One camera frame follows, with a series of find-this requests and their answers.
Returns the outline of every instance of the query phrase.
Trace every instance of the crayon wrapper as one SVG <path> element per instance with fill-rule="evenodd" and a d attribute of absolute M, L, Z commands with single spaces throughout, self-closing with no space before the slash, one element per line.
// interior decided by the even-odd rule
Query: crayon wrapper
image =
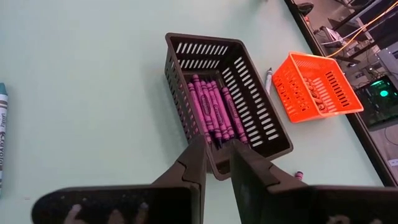
<path fill-rule="evenodd" d="M 0 193 L 2 184 L 2 167 L 4 164 L 4 142 L 6 137 L 7 95 L 0 95 Z"/>
<path fill-rule="evenodd" d="M 231 115 L 233 117 L 233 120 L 235 122 L 236 130 L 238 131 L 239 138 L 240 138 L 240 140 L 242 142 L 247 142 L 248 139 L 247 139 L 247 137 L 246 137 L 246 135 L 244 133 L 242 122 L 241 122 L 241 120 L 239 118 L 238 112 L 236 111 L 234 102 L 232 100 L 232 96 L 229 94 L 229 91 L 226 91 L 224 93 L 224 96 L 225 96 L 226 104 L 227 104 L 227 106 L 229 108 L 229 112 L 231 113 Z"/>

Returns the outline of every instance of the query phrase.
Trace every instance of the basket slot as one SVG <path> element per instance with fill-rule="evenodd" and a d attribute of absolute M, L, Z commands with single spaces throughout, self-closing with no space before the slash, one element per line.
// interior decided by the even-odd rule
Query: basket slot
<path fill-rule="evenodd" d="M 266 142 L 277 140 L 281 136 L 278 132 L 280 126 L 275 125 L 270 111 L 266 109 L 270 106 L 269 102 L 264 101 L 266 95 L 259 91 L 262 85 L 256 79 L 256 73 L 249 69 L 247 59 L 237 57 L 234 66 L 225 68 L 221 76 L 226 86 L 237 86 L 236 90 L 231 91 L 231 95 L 250 145 L 260 147 Z"/>
<path fill-rule="evenodd" d="M 187 138 L 188 142 L 190 142 L 193 137 L 199 134 L 199 128 L 195 122 L 193 111 L 191 110 L 188 101 L 188 96 L 185 93 L 183 83 L 178 76 L 173 61 L 169 60 L 166 63 L 165 75 L 184 130 L 185 137 Z"/>

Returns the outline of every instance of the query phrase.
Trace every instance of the light green table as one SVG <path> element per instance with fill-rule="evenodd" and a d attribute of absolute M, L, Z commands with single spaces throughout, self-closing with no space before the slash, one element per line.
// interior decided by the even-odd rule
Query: light green table
<path fill-rule="evenodd" d="M 240 39 L 259 73 L 310 50 L 283 1 L 3 0 L 9 92 L 0 223 L 29 223 L 62 187 L 150 183 L 187 145 L 163 74 L 167 32 Z M 345 116 L 302 124 L 274 161 L 309 184 L 382 185 Z M 208 175 L 205 223 L 240 223 L 230 180 Z"/>

